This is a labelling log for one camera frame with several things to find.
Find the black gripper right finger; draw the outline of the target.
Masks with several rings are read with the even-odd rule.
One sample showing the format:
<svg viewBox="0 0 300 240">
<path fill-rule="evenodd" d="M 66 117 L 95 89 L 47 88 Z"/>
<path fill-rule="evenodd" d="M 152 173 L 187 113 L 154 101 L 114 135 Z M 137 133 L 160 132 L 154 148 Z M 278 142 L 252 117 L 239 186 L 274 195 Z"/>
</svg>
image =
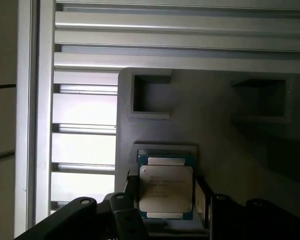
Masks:
<svg viewBox="0 0 300 240">
<path fill-rule="evenodd" d="M 203 176 L 193 182 L 195 209 L 210 240 L 300 240 L 300 218 L 260 198 L 244 205 L 212 191 Z"/>
</svg>

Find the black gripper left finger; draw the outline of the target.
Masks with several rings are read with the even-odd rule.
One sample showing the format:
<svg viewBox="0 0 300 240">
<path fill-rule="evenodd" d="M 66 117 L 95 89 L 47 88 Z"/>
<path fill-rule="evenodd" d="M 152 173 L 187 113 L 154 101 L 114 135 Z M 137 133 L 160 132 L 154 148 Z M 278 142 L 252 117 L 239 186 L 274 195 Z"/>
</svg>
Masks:
<svg viewBox="0 0 300 240">
<path fill-rule="evenodd" d="M 128 174 L 122 192 L 109 193 L 98 203 L 78 197 L 17 237 L 19 240 L 148 240 L 135 208 L 139 178 Z"/>
</svg>

